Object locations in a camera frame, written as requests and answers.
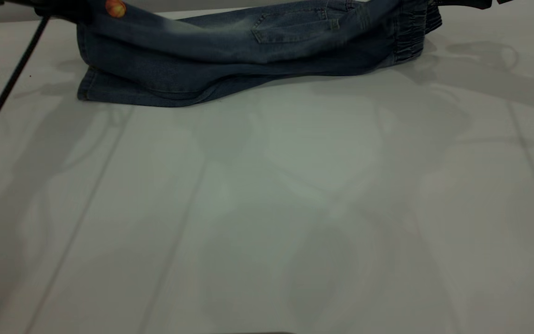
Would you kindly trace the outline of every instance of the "white table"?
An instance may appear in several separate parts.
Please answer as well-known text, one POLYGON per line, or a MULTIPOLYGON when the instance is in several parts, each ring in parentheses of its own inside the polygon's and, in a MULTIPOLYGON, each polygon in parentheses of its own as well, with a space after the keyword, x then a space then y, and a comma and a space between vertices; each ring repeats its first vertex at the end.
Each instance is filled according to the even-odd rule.
POLYGON ((182 109, 77 101, 51 22, 0 116, 0 334, 534 334, 534 1, 442 13, 413 63, 182 109))

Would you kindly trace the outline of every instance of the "black cable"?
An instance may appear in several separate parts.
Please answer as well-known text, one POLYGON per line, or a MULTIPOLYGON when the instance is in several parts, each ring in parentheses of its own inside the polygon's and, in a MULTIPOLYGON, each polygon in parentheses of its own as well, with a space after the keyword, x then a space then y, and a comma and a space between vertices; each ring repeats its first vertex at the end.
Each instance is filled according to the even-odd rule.
POLYGON ((30 55, 32 55, 32 51, 34 51, 34 48, 36 47, 36 44, 38 43, 40 36, 45 30, 46 24, 49 22, 49 19, 50 19, 50 16, 48 15, 43 16, 42 20, 40 21, 40 24, 38 25, 38 28, 36 28, 36 31, 34 32, 34 36, 32 36, 32 40, 30 40, 30 44, 28 44, 28 47, 26 48, 26 51, 24 51, 24 54, 22 55, 22 58, 19 60, 18 65, 15 67, 15 70, 13 70, 13 74, 11 75, 11 77, 8 80, 8 83, 6 84, 6 88, 4 88, 3 91, 1 92, 0 111, 1 111, 1 108, 4 106, 4 103, 6 103, 6 100, 9 97, 9 93, 11 93, 11 90, 13 89, 15 82, 17 82, 19 75, 24 69, 24 66, 26 66, 26 63, 28 63, 28 59, 30 59, 30 55))

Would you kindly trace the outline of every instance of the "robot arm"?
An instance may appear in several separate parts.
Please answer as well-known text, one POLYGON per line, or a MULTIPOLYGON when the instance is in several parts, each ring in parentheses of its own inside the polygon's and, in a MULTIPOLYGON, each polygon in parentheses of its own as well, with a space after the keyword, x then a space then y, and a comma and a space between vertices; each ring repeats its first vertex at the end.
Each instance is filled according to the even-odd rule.
POLYGON ((77 23, 89 23, 92 12, 86 0, 0 0, 0 6, 12 2, 34 8, 39 16, 53 16, 77 23))

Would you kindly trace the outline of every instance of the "jeans back pocket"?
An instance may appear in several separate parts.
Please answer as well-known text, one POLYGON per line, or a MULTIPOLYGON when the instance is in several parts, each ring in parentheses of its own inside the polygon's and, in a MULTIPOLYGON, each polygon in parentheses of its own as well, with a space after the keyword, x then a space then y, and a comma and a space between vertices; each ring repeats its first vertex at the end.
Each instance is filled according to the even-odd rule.
POLYGON ((265 13, 251 28, 259 44, 301 42, 339 29, 338 19, 328 19, 326 8, 265 13))

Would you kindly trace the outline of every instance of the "blue denim jeans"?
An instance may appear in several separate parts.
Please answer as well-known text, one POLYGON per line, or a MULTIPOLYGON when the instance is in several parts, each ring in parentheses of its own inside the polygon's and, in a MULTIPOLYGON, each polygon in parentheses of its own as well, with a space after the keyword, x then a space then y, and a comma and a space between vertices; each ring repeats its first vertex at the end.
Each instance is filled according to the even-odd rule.
POLYGON ((78 25, 81 100, 188 106, 296 76, 354 76, 419 56, 434 0, 305 0, 189 19, 126 6, 78 25))

